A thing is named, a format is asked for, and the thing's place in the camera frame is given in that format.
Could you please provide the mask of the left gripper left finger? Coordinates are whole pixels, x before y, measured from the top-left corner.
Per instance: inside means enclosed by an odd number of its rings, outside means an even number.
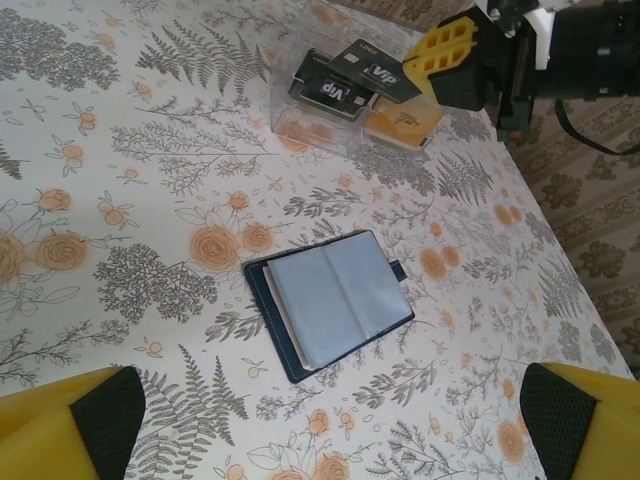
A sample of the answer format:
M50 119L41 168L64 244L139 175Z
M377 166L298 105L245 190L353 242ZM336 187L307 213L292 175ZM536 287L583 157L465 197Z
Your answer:
M142 425L137 370L109 367L1 398L3 479L122 479Z

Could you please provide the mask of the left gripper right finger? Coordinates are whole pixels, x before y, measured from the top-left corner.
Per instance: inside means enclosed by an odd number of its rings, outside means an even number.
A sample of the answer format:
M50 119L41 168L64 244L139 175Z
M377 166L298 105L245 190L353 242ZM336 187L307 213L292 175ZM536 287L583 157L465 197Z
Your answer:
M639 382L532 363L520 406L548 479L639 477Z

